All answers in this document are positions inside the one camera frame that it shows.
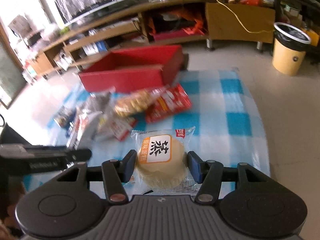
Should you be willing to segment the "black storage shelf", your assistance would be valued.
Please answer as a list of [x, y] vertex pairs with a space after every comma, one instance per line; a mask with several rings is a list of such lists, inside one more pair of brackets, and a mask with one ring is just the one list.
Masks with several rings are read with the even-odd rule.
[[276, 20], [289, 22], [311, 37], [307, 54], [319, 63], [319, 0], [273, 0]]

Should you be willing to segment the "wooden TV stand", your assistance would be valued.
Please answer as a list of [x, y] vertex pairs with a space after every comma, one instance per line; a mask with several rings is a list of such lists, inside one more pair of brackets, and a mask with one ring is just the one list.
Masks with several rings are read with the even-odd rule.
[[47, 77], [61, 72], [55, 62], [61, 52], [71, 58], [71, 66], [80, 68], [103, 56], [99, 51], [82, 56], [85, 46], [103, 42], [108, 49], [132, 47], [138, 37], [143, 45], [206, 40], [208, 48], [216, 40], [272, 43], [275, 19], [275, 10], [261, 0], [146, 2], [67, 31], [29, 57], [26, 66]]

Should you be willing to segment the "red white snack packet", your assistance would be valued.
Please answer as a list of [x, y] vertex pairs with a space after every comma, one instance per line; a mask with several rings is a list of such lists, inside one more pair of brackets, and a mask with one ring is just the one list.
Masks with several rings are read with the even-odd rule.
[[100, 119], [95, 138], [97, 140], [116, 138], [118, 141], [123, 141], [132, 131], [136, 123], [137, 119], [133, 117], [120, 118], [118, 116], [103, 116]]

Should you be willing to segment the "yellow puffs clear bag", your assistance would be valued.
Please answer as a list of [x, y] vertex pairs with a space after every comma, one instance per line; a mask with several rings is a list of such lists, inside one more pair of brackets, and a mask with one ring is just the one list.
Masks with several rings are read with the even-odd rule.
[[116, 100], [114, 111], [119, 117], [128, 117], [146, 111], [168, 89], [140, 89]]

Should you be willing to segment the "dark snack clear bag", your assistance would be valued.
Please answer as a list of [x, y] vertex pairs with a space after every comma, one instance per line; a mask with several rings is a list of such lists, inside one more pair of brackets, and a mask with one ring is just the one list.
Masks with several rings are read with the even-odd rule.
[[114, 136], [110, 125], [114, 118], [113, 96], [115, 91], [116, 89], [114, 87], [110, 87], [102, 92], [90, 92], [83, 104], [81, 110], [83, 114], [90, 115], [100, 113], [96, 132], [93, 137], [95, 141], [111, 139]]

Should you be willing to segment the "red snack bag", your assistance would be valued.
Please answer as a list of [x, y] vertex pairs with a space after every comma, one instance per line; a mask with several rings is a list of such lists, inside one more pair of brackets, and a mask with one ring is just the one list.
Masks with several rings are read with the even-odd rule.
[[146, 123], [161, 121], [171, 115], [187, 111], [192, 107], [191, 100], [184, 88], [178, 83], [165, 90], [145, 113]]

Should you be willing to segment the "white blue box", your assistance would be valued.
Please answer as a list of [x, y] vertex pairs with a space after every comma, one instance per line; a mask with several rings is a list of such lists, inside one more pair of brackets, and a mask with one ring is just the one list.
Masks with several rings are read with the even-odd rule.
[[108, 51], [108, 47], [105, 41], [97, 41], [94, 43], [90, 43], [88, 45], [83, 46], [82, 48], [87, 56], [94, 55], [102, 51]]

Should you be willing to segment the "yellow trash bin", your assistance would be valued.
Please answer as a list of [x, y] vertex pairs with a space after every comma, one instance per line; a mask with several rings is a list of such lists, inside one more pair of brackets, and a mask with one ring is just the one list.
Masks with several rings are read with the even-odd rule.
[[273, 67], [282, 74], [297, 75], [310, 45], [311, 38], [302, 30], [287, 23], [274, 23]]

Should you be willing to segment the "orange plastic bag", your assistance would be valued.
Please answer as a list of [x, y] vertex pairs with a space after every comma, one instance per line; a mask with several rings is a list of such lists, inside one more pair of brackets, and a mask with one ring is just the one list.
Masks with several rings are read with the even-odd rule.
[[147, 20], [148, 32], [154, 38], [178, 33], [204, 35], [204, 19], [199, 11], [185, 8], [160, 10], [150, 13]]

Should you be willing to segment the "white gluten snack bag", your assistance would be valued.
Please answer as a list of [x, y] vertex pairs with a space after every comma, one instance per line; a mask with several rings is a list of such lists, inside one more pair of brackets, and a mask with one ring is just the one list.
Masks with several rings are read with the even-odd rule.
[[102, 116], [101, 111], [80, 114], [75, 130], [67, 142], [67, 147], [71, 150], [91, 149]]

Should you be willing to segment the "steamed cake clear packet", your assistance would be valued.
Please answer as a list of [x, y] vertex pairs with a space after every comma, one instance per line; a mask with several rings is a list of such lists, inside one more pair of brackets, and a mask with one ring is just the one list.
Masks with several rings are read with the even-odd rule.
[[137, 156], [135, 169], [124, 189], [134, 194], [190, 194], [199, 189], [188, 170], [195, 127], [156, 131], [133, 130]]

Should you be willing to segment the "blue white checkered cloth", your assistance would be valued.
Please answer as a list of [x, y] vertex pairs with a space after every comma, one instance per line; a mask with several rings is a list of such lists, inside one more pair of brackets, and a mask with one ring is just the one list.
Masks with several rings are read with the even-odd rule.
[[[270, 176], [267, 140], [258, 108], [248, 88], [234, 70], [204, 70], [181, 72], [178, 83], [191, 100], [188, 111], [162, 121], [147, 124], [137, 117], [134, 130], [157, 131], [195, 127], [188, 151], [195, 151], [203, 160], [216, 160], [227, 167], [248, 163]], [[44, 126], [35, 119], [27, 124], [22, 135], [34, 145], [65, 145], [66, 132], [53, 119]], [[131, 135], [124, 141], [109, 139], [92, 145], [89, 166], [100, 166], [107, 159], [122, 159], [136, 142]]]

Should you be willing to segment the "red cardboard box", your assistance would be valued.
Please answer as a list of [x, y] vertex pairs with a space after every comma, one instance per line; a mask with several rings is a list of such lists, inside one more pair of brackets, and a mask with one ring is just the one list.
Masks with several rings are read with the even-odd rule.
[[118, 93], [171, 85], [184, 63], [182, 46], [119, 49], [79, 73], [88, 92], [114, 87]]

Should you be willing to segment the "Kapronts wafer pack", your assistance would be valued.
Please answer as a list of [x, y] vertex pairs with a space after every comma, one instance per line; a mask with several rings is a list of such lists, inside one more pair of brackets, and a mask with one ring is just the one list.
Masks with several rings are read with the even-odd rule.
[[61, 128], [67, 129], [69, 123], [73, 120], [75, 114], [74, 108], [62, 106], [54, 115], [54, 122]]

